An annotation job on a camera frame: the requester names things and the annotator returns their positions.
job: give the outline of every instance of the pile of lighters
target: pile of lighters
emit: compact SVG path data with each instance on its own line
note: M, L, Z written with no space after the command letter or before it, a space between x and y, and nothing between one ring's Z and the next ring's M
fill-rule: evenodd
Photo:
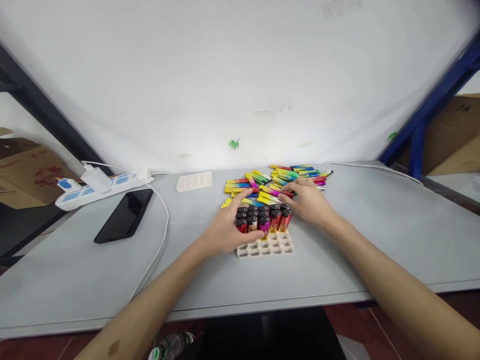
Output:
M293 213L287 203L239 207L236 213L236 228L241 233L261 230L263 236L260 240L265 241L269 238L269 233L286 233Z
M245 178L228 180L225 185L225 194L230 194L232 198L246 189L252 190L251 194L241 201L249 207L238 209L236 225L242 233L246 233L248 229L264 231L265 236L261 240L268 239L269 232L287 231L293 211L289 204L282 203L278 198L283 186L296 178L309 178L317 185L317 189L324 191L327 176L333 174L333 170L320 172L308 164L290 167L272 164L270 168L274 169L271 176L253 170L246 173ZM295 195L294 192L288 191L283 191L282 194L290 198ZM232 198L225 200L221 207L229 206Z

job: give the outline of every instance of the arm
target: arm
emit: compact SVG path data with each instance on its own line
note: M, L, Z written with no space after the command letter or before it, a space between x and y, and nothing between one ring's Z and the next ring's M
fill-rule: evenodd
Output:
M335 241L375 300L422 354L429 359L480 359L480 330L336 213L313 181L299 178L282 191L298 194L297 201L279 197Z
M237 209L251 192L242 192L230 206L221 209L208 229L121 310L75 359L140 359L152 346L170 310L202 263L263 236L263 231L240 233L235 226Z

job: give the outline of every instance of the floor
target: floor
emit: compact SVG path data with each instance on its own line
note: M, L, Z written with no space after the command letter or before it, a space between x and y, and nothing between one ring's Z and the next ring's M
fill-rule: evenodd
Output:
M462 316L480 329L480 290L441 296ZM422 360L420 353L393 325L378 306L357 308L355 304L324 306L325 313L338 335L362 343L371 360ZM197 337L205 329L205 320L165 324L159 338L190 331ZM72 360L94 338L97 331L8 339L0 341L0 360Z

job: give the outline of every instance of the hand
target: hand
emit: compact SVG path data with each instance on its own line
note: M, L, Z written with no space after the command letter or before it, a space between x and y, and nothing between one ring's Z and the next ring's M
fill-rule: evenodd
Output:
M241 207L242 200L252 193L251 189L242 191L233 198L230 205L222 208L215 216L205 232L197 239L198 248L206 258L230 253L243 244L253 243L264 236L260 230L241 233L236 226L237 209Z
M324 228L339 216L322 192L317 189L317 185L308 178L298 177L294 182L289 182L282 187L281 191L297 193L295 201L284 194L278 195L278 198L290 204L294 213L309 223Z

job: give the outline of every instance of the white tray with holes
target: white tray with holes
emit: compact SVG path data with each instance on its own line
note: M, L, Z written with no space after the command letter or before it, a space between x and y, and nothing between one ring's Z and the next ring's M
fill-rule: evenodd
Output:
M212 172L202 172L198 174L180 176L178 183L176 184L176 190L179 193L186 191L198 190L203 188L209 188L214 185L212 179Z
M276 232L268 234L268 240L258 239L255 242L236 248L236 255L240 259L248 258L274 258L280 255L293 255L294 244L289 232Z

